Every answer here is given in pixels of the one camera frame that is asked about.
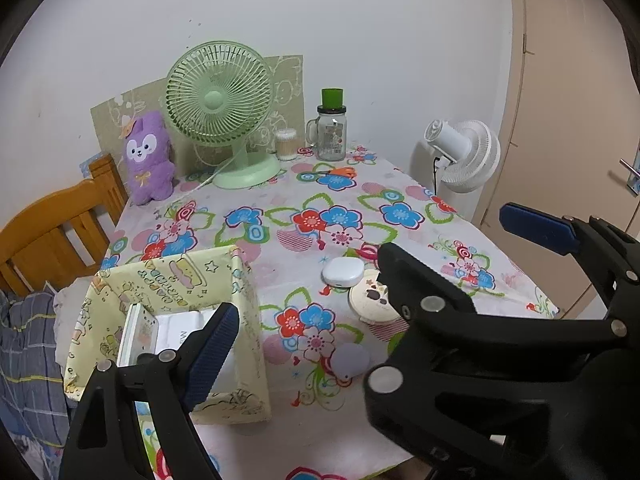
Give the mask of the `cream round compact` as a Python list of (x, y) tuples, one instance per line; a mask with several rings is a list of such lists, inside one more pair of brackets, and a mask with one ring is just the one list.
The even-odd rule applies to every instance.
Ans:
[(378, 270), (366, 269), (362, 279), (349, 289), (349, 307), (362, 322), (388, 325), (400, 315), (388, 301), (388, 287), (378, 281)]

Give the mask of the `glass jar green lid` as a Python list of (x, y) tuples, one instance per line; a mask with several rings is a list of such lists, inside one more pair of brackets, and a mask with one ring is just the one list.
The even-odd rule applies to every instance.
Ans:
[(306, 141), (319, 160), (339, 162), (346, 156), (347, 119), (344, 90), (324, 88), (317, 116), (306, 123)]

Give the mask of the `floral tablecloth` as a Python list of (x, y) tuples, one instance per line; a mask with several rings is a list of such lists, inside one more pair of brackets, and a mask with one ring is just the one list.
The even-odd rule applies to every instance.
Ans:
[(376, 267), (395, 243), (471, 296), (484, 313), (554, 318), (551, 300), (488, 237), (432, 191), (366, 148), (344, 162), (300, 156), (274, 179), (226, 191), (194, 174), (167, 203), (128, 206), (102, 268), (231, 245), (258, 296), (271, 418), (207, 425), (226, 479), (369, 479), (408, 460), (364, 414), (362, 375), (337, 379), (341, 344), (383, 362), (405, 323), (370, 325), (321, 271), (337, 257)]

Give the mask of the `beige door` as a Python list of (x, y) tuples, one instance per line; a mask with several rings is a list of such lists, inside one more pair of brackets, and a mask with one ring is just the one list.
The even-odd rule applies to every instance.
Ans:
[(639, 145), (639, 93), (620, 23), (602, 0), (512, 0), (512, 12), (503, 161), (474, 221), (563, 318), (576, 318), (598, 302), (577, 263), (507, 233), (498, 212), (514, 202), (638, 235), (624, 165)]

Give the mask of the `plaid grey pillow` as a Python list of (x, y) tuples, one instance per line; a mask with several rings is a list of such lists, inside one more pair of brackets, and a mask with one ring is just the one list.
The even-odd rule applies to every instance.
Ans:
[(62, 448), (70, 420), (55, 361), (53, 296), (1, 296), (1, 421), (12, 434)]

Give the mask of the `green desk fan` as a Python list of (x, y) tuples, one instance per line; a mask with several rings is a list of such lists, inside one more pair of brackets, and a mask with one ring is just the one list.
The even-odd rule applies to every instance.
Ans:
[(209, 182), (226, 190), (262, 184), (280, 171), (276, 156), (247, 149), (274, 98), (266, 60), (245, 44), (213, 40), (187, 50), (171, 66), (163, 114), (171, 129), (196, 145), (232, 149)]

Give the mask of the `white 45W charger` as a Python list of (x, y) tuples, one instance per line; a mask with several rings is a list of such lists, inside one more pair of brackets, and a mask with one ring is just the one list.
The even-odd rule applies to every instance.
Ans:
[(193, 332), (201, 330), (213, 316), (214, 309), (203, 311), (184, 311), (159, 315), (157, 320), (157, 335), (155, 338), (155, 354), (163, 350), (178, 350)]

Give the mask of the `white pillow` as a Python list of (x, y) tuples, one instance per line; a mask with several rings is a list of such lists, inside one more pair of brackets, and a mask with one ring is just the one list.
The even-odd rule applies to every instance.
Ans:
[(70, 339), (70, 336), (72, 336), (91, 282), (91, 276), (76, 278), (72, 284), (60, 289), (54, 295), (54, 336), (57, 342)]

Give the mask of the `white standing fan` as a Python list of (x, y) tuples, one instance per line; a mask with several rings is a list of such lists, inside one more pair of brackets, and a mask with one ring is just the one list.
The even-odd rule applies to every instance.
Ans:
[(414, 180), (444, 186), (457, 194), (482, 188), (498, 169), (501, 145), (498, 136), (479, 120), (451, 125), (434, 119), (414, 147), (409, 174)]

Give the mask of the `beige patterned board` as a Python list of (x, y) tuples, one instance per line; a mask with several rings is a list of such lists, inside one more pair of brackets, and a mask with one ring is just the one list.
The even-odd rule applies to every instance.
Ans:
[[(247, 149), (251, 152), (274, 151), (273, 135), (281, 129), (304, 130), (303, 58), (300, 55), (268, 56), (273, 80), (274, 98), (268, 117), (250, 138)], [(127, 166), (122, 154), (122, 129), (133, 120), (162, 110), (165, 81), (157, 79), (143, 86), (114, 96), (91, 109), (94, 131), (103, 153), (111, 154), (120, 176), (127, 177)], [(176, 175), (185, 177), (197, 171), (211, 172), (214, 166), (232, 155), (228, 146), (206, 148), (196, 145), (182, 134), (169, 130), (171, 160)]]

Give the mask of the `yellow patterned storage box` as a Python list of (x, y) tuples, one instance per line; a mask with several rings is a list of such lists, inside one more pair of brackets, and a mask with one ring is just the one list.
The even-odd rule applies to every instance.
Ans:
[(130, 304), (150, 313), (216, 309), (230, 302), (240, 328), (230, 354), (233, 374), (194, 408), (204, 425), (249, 424), (271, 418), (262, 326), (250, 270), (234, 245), (152, 258), (94, 274), (74, 328), (64, 370), (64, 393), (79, 401), (98, 362), (114, 359)]

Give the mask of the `white earbud case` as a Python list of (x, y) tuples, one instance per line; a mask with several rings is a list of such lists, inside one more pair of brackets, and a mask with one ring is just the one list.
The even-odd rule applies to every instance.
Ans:
[(363, 278), (366, 266), (355, 257), (337, 257), (329, 260), (321, 271), (322, 281), (335, 288), (351, 288)]

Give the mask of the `wooden bed headboard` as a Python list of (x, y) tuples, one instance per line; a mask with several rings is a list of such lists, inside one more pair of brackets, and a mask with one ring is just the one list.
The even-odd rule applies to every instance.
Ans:
[(98, 272), (108, 237), (98, 220), (117, 222), (128, 200), (110, 154), (89, 165), (91, 177), (51, 193), (17, 214), (1, 231), (1, 289), (24, 297), (45, 284), (66, 287)]

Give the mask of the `purple plush toy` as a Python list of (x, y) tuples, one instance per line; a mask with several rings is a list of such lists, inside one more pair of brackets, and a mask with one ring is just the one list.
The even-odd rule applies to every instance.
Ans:
[(131, 201), (142, 206), (171, 196), (176, 167), (170, 159), (170, 137), (163, 114), (151, 110), (130, 120), (120, 138)]

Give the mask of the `lavender round object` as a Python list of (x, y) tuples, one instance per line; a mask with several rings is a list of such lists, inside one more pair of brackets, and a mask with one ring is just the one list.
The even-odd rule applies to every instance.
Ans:
[(362, 375), (370, 365), (370, 353), (362, 344), (341, 344), (330, 359), (331, 370), (339, 380)]

